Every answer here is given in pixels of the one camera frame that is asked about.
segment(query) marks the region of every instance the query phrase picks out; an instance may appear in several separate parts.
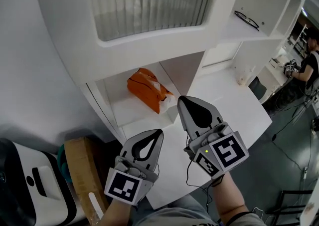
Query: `cardboard box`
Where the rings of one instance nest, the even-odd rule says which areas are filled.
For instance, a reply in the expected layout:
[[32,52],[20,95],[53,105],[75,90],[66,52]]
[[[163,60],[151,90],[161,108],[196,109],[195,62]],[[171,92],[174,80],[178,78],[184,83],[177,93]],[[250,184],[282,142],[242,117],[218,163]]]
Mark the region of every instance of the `cardboard box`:
[[[101,214],[109,206],[104,195],[104,186],[112,165],[104,153],[104,145],[106,144],[98,144],[87,138],[73,139],[64,144],[72,184],[91,226],[99,222]],[[89,193],[96,197],[100,211],[93,207]]]

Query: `wrist strap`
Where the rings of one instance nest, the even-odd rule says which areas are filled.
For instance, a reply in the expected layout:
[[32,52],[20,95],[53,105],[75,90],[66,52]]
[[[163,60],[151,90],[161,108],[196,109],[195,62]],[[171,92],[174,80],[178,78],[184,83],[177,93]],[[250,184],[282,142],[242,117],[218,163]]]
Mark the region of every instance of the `wrist strap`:
[[220,177],[212,181],[211,182],[212,187],[216,187],[217,185],[221,184],[221,182],[223,181],[223,178],[224,178],[224,175],[221,175]]

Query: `forearm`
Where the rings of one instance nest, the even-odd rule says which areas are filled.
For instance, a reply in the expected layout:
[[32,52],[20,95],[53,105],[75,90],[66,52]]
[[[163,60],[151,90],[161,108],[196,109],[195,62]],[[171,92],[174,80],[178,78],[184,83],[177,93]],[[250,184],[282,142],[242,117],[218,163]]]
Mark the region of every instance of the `forearm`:
[[131,205],[113,200],[98,226],[126,226],[130,219]]
[[224,224],[236,214],[248,212],[244,198],[229,172],[225,174],[222,182],[213,188],[213,194],[219,216]]
[[302,73],[292,72],[291,76],[292,76],[293,78],[296,78],[297,80],[301,80],[301,81],[302,81]]

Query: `orange bag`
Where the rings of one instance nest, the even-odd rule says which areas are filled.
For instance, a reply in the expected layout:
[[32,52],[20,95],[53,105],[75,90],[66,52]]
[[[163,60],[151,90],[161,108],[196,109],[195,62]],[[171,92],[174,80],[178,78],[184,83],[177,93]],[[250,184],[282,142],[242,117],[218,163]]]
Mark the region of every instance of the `orange bag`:
[[128,89],[158,114],[165,112],[176,102],[174,95],[145,68],[140,68],[128,79]]

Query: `white table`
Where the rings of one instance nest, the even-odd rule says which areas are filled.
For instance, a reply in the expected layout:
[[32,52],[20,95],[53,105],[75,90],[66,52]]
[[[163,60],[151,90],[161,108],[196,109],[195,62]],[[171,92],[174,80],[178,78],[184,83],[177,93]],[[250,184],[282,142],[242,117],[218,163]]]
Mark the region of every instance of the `white table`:
[[[198,78],[190,96],[212,103],[224,121],[238,130],[249,148],[271,124],[271,119],[248,87],[239,86],[231,69],[224,69]],[[167,205],[196,187],[186,185],[186,170],[189,158],[183,151],[187,133],[178,117],[172,126],[163,129],[164,141],[159,155],[159,179],[147,195],[154,209]],[[189,169],[188,183],[202,186],[210,177],[197,164]]]
[[278,88],[284,85],[288,80],[288,78],[284,75],[283,69],[281,67],[274,68],[269,62],[258,74],[258,78],[260,83],[267,88],[266,93],[259,100],[260,103],[264,103]]

